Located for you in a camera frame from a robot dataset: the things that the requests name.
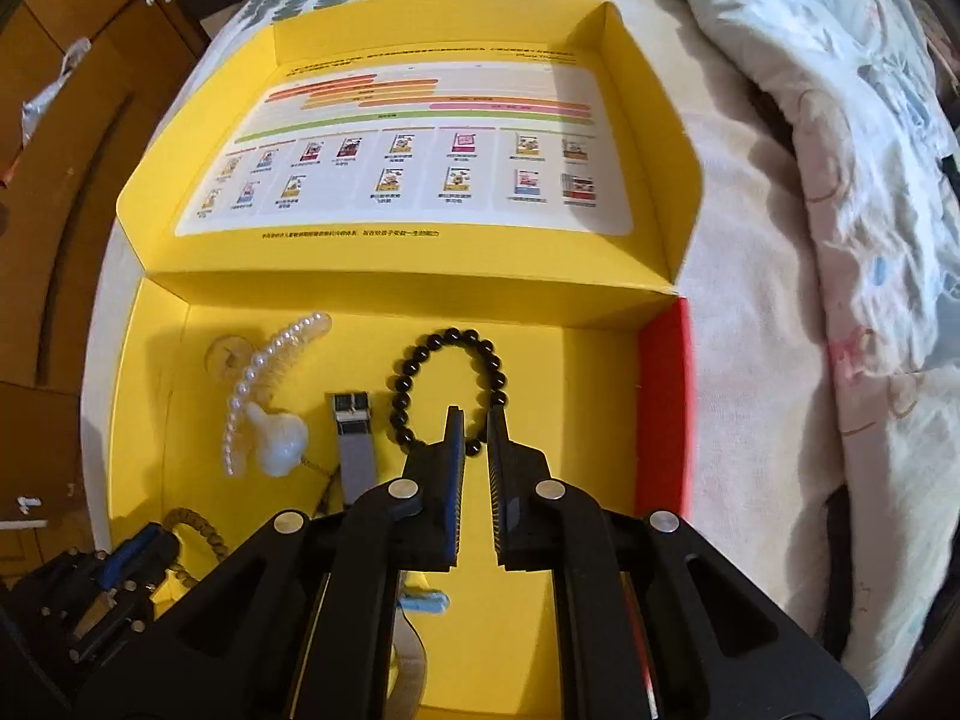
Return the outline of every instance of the wooden floor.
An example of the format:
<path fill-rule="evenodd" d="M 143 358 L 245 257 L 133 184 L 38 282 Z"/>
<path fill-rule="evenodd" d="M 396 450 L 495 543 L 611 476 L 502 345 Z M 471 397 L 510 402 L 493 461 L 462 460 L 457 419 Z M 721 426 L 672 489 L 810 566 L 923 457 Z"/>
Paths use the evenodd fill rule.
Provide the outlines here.
<path fill-rule="evenodd" d="M 13 586 L 24 574 L 70 547 L 93 549 L 93 534 L 86 509 L 77 509 L 46 528 L 0 531 L 0 579 Z"/>

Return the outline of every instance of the wooden furniture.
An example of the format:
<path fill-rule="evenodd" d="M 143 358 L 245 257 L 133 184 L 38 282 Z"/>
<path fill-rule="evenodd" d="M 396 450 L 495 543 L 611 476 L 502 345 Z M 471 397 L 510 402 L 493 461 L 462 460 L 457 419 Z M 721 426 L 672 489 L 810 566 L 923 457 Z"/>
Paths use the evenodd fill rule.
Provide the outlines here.
<path fill-rule="evenodd" d="M 22 103 L 82 37 L 21 148 Z M 165 0 L 23 0 L 0 32 L 0 533 L 83 506 L 80 384 L 116 199 L 204 49 Z M 25 543 L 3 541 L 0 562 Z"/>

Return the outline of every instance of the black bead bracelet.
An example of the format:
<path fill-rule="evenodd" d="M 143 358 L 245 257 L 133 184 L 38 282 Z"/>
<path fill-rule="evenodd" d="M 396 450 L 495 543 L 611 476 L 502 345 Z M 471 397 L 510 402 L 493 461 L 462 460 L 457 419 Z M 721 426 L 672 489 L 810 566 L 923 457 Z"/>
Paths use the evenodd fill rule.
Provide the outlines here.
<path fill-rule="evenodd" d="M 410 406 L 409 392 L 414 386 L 413 377 L 419 373 L 421 364 L 430 359 L 430 354 L 443 346 L 462 346 L 479 356 L 490 386 L 490 405 L 507 405 L 507 394 L 503 391 L 504 386 L 507 386 L 507 377 L 500 370 L 500 357 L 493 354 L 493 344 L 490 341 L 480 338 L 476 330 L 458 330 L 456 327 L 448 327 L 442 334 L 433 333 L 427 336 L 423 344 L 414 348 L 409 359 L 402 362 L 401 375 L 397 376 L 397 381 L 394 381 L 397 394 L 392 401 L 394 410 L 390 414 L 390 424 L 397 431 L 397 443 L 407 452 L 424 446 L 424 442 L 416 438 L 407 424 L 410 419 L 407 408 Z M 473 457 L 479 454 L 482 442 L 485 440 L 487 440 L 487 428 L 483 426 L 474 439 L 467 439 L 464 447 L 467 455 Z"/>

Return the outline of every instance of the robotic arm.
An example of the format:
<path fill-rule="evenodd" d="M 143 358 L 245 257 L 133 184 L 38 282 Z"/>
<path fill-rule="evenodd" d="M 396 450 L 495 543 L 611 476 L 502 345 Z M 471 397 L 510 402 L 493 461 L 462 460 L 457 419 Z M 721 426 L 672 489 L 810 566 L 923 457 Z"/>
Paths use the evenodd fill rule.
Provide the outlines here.
<path fill-rule="evenodd" d="M 602 509 L 488 418 L 498 562 L 550 571 L 563 720 L 866 720 L 859 686 L 670 512 Z M 456 565 L 464 415 L 347 511 L 280 512 L 154 620 L 176 538 L 63 553 L 0 591 L 0 698 L 27 717 L 381 720 L 405 570 Z M 115 605 L 83 618 L 104 591 Z"/>

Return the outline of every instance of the open cardboard box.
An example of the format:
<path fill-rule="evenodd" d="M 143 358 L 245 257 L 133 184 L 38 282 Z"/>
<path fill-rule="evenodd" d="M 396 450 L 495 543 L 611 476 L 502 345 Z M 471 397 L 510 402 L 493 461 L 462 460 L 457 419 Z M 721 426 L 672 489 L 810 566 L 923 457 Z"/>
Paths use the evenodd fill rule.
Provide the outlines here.
<path fill-rule="evenodd" d="M 497 61 L 589 69 L 613 129 L 632 231 L 434 224 L 438 235 L 415 237 L 338 224 L 356 233 L 321 235 L 315 225 L 297 227 L 300 235 L 176 234 L 211 160 L 264 90 L 323 68 L 435 59 L 437 50 L 443 61 L 494 52 Z M 692 392 L 685 305 L 673 282 L 700 191 L 683 127 L 606 2 L 367 0 L 262 30 L 182 108 L 120 197 L 120 221 L 147 275 L 113 407 L 114 541 L 174 507 L 203 514 L 230 546 L 281 509 L 313 511 L 326 484 L 314 469 L 275 479 L 251 464 L 240 478 L 224 474 L 231 385 L 211 373 L 210 360 L 223 338 L 262 346 L 318 309 L 332 315 L 333 329 L 274 397 L 306 420 L 312 464 L 337 461 L 329 395 L 369 391 L 380 477 L 400 475 L 404 455 L 387 423 L 397 363 L 426 333 L 472 326 L 503 361 L 511 437 L 544 451 L 554 476 L 616 511 L 683 512 Z M 479 391 L 466 354 L 435 355 L 413 392 L 418 436 L 440 440 L 450 404 L 470 423 L 482 412 Z M 198 539 L 185 539 L 182 562 L 199 576 L 213 567 Z M 549 576 L 496 566 L 483 453 L 467 459 L 459 565 L 429 581 L 451 604 L 442 615 L 413 615 L 430 659 L 424 707 L 559 714 Z M 175 598 L 174 584 L 165 591 Z"/>

